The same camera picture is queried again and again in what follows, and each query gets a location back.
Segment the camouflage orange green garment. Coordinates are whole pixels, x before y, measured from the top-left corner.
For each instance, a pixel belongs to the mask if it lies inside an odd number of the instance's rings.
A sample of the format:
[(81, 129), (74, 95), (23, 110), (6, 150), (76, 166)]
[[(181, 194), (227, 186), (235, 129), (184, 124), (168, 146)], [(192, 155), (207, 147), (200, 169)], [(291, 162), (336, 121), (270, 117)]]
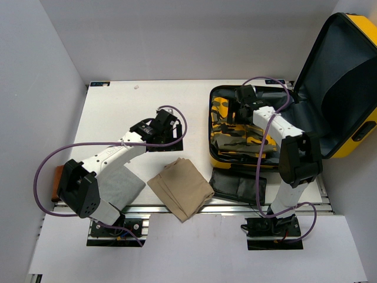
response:
[(218, 154), (259, 157), (264, 130), (251, 124), (228, 124), (228, 98), (211, 99), (210, 144)]

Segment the beige garment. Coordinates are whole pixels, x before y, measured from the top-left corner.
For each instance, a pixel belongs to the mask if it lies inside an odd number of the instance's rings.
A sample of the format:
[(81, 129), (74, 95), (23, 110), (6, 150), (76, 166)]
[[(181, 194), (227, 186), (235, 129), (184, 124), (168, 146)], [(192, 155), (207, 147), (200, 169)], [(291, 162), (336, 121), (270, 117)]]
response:
[(185, 222), (214, 195), (213, 188), (189, 159), (178, 158), (147, 184), (181, 222)]

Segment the grey cloth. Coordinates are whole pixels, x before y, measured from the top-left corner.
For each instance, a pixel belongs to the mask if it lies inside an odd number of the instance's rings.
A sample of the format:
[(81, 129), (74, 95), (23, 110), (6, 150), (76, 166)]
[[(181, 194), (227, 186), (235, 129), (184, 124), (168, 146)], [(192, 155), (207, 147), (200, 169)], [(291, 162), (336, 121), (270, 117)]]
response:
[(98, 178), (100, 198), (119, 210), (130, 205), (145, 188), (145, 182), (125, 166)]

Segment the brown fleece towel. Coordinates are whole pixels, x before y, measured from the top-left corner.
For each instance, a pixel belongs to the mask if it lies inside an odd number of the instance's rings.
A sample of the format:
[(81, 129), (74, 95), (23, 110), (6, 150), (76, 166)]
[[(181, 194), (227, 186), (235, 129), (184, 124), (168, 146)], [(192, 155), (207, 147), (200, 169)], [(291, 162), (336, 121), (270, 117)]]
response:
[(60, 201), (60, 198), (58, 196), (58, 188), (59, 188), (59, 183), (61, 180), (63, 168), (64, 168), (63, 165), (57, 166), (55, 168), (54, 179), (53, 179), (53, 184), (52, 184), (52, 196), (51, 196), (51, 201), (54, 203), (57, 203), (58, 201)]

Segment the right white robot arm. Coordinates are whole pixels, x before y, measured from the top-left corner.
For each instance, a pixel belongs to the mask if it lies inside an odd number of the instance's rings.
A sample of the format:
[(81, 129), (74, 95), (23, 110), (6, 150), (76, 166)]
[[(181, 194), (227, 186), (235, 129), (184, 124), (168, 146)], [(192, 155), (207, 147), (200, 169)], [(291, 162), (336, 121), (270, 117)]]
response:
[(288, 89), (283, 89), (286, 102), (277, 110), (258, 98), (251, 85), (242, 85), (235, 90), (235, 98), (240, 104), (237, 118), (264, 130), (262, 146), (270, 135), (280, 148), (278, 170), (282, 182), (269, 206), (269, 213), (261, 213), (267, 218), (266, 229), (273, 235), (286, 230), (285, 218), (295, 214), (302, 193), (323, 170), (318, 136), (295, 127), (280, 115), (290, 102)]

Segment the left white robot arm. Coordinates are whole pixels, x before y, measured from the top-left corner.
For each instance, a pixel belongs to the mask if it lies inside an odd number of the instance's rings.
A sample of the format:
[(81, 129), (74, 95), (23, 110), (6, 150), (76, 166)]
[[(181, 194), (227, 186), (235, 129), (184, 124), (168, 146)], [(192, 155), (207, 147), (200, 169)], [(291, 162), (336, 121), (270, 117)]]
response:
[(182, 139), (180, 120), (162, 106), (154, 118), (133, 125), (119, 141), (103, 151), (80, 162), (67, 161), (57, 195), (80, 218), (99, 221), (111, 235), (119, 235), (124, 230), (120, 212), (124, 205), (117, 206), (113, 200), (105, 200), (100, 195), (105, 178), (120, 169), (125, 170), (126, 163), (151, 149), (172, 151), (171, 147), (182, 144)]

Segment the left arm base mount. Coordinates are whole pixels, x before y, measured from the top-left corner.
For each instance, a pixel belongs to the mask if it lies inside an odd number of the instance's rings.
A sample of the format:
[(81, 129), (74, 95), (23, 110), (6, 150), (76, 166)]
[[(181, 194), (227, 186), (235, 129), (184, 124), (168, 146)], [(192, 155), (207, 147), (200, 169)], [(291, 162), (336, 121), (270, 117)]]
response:
[(87, 246), (140, 248), (148, 235), (150, 215), (126, 214), (124, 220), (114, 224), (123, 229), (106, 228), (91, 220), (87, 236)]

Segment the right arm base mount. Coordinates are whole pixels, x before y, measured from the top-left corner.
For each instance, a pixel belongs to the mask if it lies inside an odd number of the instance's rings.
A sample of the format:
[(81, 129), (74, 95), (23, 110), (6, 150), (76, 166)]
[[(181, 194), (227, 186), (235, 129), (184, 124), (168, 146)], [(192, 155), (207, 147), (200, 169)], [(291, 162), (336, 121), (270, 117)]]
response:
[(296, 215), (288, 218), (246, 218), (240, 225), (249, 251), (302, 250), (301, 230)]

